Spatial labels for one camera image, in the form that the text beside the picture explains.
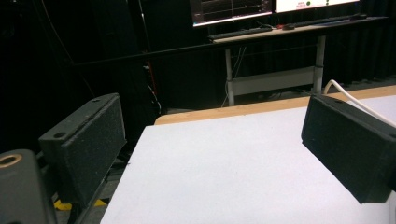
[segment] keyboard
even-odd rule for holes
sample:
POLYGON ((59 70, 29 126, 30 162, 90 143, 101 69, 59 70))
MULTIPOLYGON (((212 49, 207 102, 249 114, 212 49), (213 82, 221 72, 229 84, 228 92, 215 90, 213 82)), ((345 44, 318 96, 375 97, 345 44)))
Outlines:
POLYGON ((208 36, 208 38, 211 40, 216 40, 216 39, 222 39, 222 38, 228 38, 228 37, 234 37, 240 35, 253 35, 253 34, 259 34, 264 32, 271 32, 271 31, 272 28, 270 27, 262 27, 262 28, 254 28, 249 30, 241 30, 230 33, 218 34, 218 35, 210 35, 208 36))
POLYGON ((322 24, 322 23, 328 23, 328 22, 335 22, 335 21, 348 21, 350 20, 351 16, 342 16, 342 17, 331 17, 327 19, 320 19, 320 20, 314 20, 314 21, 301 21, 301 22, 295 22, 294 27, 304 27, 304 26, 309 26, 309 25, 315 25, 315 24, 322 24))

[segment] metal desk leg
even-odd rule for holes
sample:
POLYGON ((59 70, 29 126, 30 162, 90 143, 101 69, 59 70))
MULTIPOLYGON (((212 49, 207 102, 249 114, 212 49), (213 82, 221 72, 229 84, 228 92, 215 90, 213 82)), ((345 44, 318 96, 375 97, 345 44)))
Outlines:
POLYGON ((233 98, 233 69, 231 67, 231 53, 229 49, 225 50, 225 62, 227 66, 227 92, 228 92, 228 105, 235 105, 233 98))
POLYGON ((319 36, 318 46, 317 46, 317 61, 314 69, 314 88, 313 88, 313 93, 317 93, 317 94, 321 94, 325 45, 326 45, 326 36, 325 35, 319 36))

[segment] monitor screen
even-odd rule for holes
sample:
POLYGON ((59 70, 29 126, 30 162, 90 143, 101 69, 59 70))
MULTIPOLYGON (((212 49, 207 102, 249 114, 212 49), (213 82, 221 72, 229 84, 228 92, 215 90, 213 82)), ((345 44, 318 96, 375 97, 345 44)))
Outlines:
POLYGON ((326 7, 352 2, 359 2, 359 0, 276 0, 276 12, 287 12, 312 7, 326 7))
POLYGON ((190 0, 194 27, 269 15, 271 0, 190 0))

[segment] wooden tabletop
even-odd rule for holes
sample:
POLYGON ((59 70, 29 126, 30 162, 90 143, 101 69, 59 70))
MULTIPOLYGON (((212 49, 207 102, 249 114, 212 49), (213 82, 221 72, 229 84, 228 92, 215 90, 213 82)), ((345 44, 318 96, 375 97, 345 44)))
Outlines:
MULTIPOLYGON (((396 95, 396 86, 372 88, 359 91, 350 91, 352 96, 357 99, 374 98, 381 96, 396 95)), ((340 92, 328 94, 331 97, 347 101, 345 95, 340 92)), ((255 114, 261 112, 290 109, 295 107, 308 106, 309 97, 299 97, 287 100, 278 100, 251 105, 237 105, 223 108, 198 110, 186 113, 164 115, 155 121, 155 125, 180 123, 202 119, 219 119, 231 116, 255 114)))

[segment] yellow object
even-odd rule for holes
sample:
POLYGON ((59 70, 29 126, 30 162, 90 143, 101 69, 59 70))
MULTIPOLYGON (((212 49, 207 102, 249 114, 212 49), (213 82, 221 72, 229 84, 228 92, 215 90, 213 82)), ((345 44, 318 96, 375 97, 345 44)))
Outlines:
MULTIPOLYGON (((94 207, 106 205, 102 200, 96 200, 94 207)), ((72 209, 71 203, 62 203, 61 200, 56 201, 53 206, 59 211, 69 211, 72 209)))

